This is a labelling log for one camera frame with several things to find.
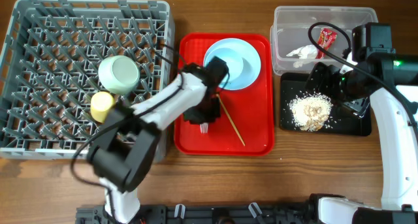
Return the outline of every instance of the fork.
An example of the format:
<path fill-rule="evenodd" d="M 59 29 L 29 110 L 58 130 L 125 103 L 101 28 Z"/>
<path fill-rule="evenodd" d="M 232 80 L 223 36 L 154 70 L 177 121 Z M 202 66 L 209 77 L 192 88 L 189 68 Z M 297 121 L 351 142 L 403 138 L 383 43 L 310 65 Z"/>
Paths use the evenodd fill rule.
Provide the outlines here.
<path fill-rule="evenodd" d="M 201 124 L 201 133 L 208 133 L 209 123 Z"/>

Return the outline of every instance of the plastic container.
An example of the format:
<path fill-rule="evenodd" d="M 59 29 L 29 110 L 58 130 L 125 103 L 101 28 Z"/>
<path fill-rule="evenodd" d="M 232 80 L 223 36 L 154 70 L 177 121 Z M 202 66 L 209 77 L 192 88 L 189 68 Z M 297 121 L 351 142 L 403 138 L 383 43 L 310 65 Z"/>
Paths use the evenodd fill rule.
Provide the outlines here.
<path fill-rule="evenodd" d="M 372 8 L 356 7 L 307 7 L 280 6 L 274 11 L 274 23 L 270 28 L 270 43 L 272 49 L 273 70 L 277 75 L 285 72 L 310 72 L 318 59 L 299 59 L 286 57 L 286 54 L 302 46 L 311 44 L 308 38 L 308 28 L 316 22 L 329 22 L 343 29 L 349 36 L 351 30 L 368 22 L 378 22 L 376 12 Z M 321 27 L 312 31 L 312 37 L 317 40 Z M 338 34 L 329 51 L 341 55 L 347 48 L 344 36 Z M 339 62 L 325 56 L 320 59 L 327 65 L 342 67 Z M 294 63 L 302 61 L 302 66 L 294 67 Z"/>
<path fill-rule="evenodd" d="M 221 117 L 209 124 L 207 134 L 201 133 L 199 125 L 191 125 L 180 116 L 174 125 L 174 143 L 181 152 L 193 155 L 266 155 L 274 146 L 272 69 L 268 40 L 254 34 L 192 33 L 182 39 L 180 54 L 188 63 L 202 65 L 209 47 L 226 38 L 248 42 L 256 49 L 261 60 L 260 74 L 254 83 L 241 90 L 224 89 L 220 93 L 246 146 L 242 145 L 222 109 Z"/>
<path fill-rule="evenodd" d="M 169 83 L 170 65 L 151 52 L 172 60 L 161 44 L 174 44 L 165 1 L 18 0 L 0 55 L 0 156 L 71 158 L 98 131 L 90 101 L 106 91 L 97 77 L 101 61 L 135 60 L 139 84 L 118 100 L 140 103 Z M 155 161 L 166 147 L 167 132 Z"/>

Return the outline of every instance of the clear plastic container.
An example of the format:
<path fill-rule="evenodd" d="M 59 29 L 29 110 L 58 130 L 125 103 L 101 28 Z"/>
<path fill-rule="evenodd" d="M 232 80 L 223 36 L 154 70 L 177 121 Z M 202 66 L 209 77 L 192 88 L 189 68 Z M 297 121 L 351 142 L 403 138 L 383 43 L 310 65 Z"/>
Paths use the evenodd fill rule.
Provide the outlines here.
<path fill-rule="evenodd" d="M 309 27 L 316 22 L 329 22 L 343 29 L 349 36 L 351 30 L 368 22 L 378 22 L 372 8 L 356 7 L 316 7 L 280 6 L 274 11 L 274 23 L 270 29 L 273 70 L 277 75 L 285 72 L 310 72 L 321 60 L 327 65 L 341 67 L 342 64 L 325 56 L 323 59 L 299 59 L 286 54 L 302 46 L 311 44 L 308 38 Z M 315 40 L 319 37 L 321 26 L 312 30 Z M 347 41 L 338 34 L 329 51 L 340 56 L 347 48 Z"/>

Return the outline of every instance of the green light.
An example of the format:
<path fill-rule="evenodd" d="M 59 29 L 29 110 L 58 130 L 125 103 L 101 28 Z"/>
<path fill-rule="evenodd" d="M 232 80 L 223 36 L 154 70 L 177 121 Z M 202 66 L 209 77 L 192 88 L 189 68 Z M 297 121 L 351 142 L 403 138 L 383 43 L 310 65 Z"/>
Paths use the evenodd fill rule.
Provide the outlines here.
<path fill-rule="evenodd" d="M 394 60 L 394 61 L 393 61 L 393 65 L 394 65 L 395 67 L 399 67 L 400 65 L 402 65 L 402 61 Z"/>

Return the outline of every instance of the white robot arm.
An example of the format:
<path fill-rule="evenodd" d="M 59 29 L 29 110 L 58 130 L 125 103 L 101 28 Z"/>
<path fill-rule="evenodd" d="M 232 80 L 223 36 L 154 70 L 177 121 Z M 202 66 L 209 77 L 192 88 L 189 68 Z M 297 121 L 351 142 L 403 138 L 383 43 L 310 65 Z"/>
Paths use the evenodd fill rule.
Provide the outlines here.
<path fill-rule="evenodd" d="M 88 162 L 100 177 L 100 183 L 110 189 L 105 193 L 105 210 L 110 216 L 113 213 L 120 223 L 130 222 L 139 211 L 137 186 L 151 167 L 161 131 L 180 114 L 185 114 L 184 118 L 194 124 L 212 122 L 220 117 L 219 102 L 214 93 L 228 73 L 226 63 L 214 58 L 205 69 L 196 64 L 185 69 L 152 98 L 134 104 L 130 109 L 116 105 L 106 117 L 104 128 L 140 114 L 139 123 L 133 122 L 100 136 L 89 149 Z M 130 147 L 117 140 L 118 131 L 135 137 L 135 145 Z"/>
<path fill-rule="evenodd" d="M 397 89 L 409 101 L 418 102 L 418 86 Z M 418 211 L 418 144 L 405 109 L 383 88 L 370 96 L 370 105 L 378 122 L 383 160 L 381 208 L 401 211 L 410 204 Z M 318 219 L 327 224 L 352 224 L 359 208 L 378 210 L 345 198 L 323 197 L 318 202 Z"/>

